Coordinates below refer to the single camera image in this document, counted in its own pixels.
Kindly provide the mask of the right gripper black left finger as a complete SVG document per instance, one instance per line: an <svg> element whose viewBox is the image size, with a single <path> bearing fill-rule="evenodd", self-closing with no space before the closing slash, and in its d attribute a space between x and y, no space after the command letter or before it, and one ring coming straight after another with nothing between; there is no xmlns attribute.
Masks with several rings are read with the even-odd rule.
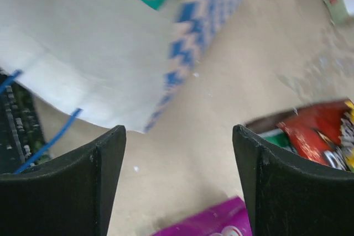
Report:
<svg viewBox="0 0 354 236"><path fill-rule="evenodd" d="M1 175L2 235L106 235L126 147L118 125L19 174Z"/></svg>

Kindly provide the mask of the red doritos bag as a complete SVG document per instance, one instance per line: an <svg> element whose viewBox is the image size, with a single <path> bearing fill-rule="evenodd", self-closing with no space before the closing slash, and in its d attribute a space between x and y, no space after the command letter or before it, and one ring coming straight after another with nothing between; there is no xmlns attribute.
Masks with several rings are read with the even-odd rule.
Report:
<svg viewBox="0 0 354 236"><path fill-rule="evenodd" d="M279 122L298 155L334 169L353 171L353 102L343 99L305 107Z"/></svg>

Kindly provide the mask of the brown kettle chips bag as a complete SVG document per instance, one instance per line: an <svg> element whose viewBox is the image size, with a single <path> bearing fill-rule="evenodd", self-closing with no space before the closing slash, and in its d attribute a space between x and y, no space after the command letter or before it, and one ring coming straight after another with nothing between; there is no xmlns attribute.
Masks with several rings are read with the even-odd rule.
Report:
<svg viewBox="0 0 354 236"><path fill-rule="evenodd" d="M263 134L268 131L278 129L278 123L296 114L298 114L298 109L292 108L286 111L267 114L263 117L255 118L245 122L244 126L256 134Z"/></svg>

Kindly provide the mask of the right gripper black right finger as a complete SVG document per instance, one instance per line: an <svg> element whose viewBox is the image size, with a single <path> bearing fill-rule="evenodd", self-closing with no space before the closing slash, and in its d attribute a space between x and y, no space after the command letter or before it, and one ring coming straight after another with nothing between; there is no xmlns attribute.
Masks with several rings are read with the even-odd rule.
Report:
<svg viewBox="0 0 354 236"><path fill-rule="evenodd" d="M253 235L353 235L353 173L269 143L242 125L233 148Z"/></svg>

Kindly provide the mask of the blue checkered paper bag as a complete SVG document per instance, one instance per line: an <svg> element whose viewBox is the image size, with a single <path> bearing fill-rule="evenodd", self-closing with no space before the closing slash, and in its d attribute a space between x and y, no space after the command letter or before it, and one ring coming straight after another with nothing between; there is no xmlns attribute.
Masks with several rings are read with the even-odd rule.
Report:
<svg viewBox="0 0 354 236"><path fill-rule="evenodd" d="M78 119L148 132L240 1L1 0L1 93L17 83L67 114L58 138Z"/></svg>

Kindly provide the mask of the purple snack bag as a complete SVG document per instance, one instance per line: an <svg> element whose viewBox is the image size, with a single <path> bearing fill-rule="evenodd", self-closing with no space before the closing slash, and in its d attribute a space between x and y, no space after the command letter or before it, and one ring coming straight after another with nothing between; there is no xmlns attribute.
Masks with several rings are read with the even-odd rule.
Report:
<svg viewBox="0 0 354 236"><path fill-rule="evenodd" d="M240 197L230 198L153 234L153 236L209 235L252 236L246 205Z"/></svg>

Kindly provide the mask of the green snack bag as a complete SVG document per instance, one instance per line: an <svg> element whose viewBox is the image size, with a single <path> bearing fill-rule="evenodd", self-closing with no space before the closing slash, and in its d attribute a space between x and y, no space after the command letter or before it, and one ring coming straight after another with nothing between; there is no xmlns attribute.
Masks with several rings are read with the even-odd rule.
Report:
<svg viewBox="0 0 354 236"><path fill-rule="evenodd" d="M290 142L288 136L282 131L275 131L275 132L268 132L259 135L264 140L275 144L289 152L297 154L298 152L293 147L292 143Z"/></svg>

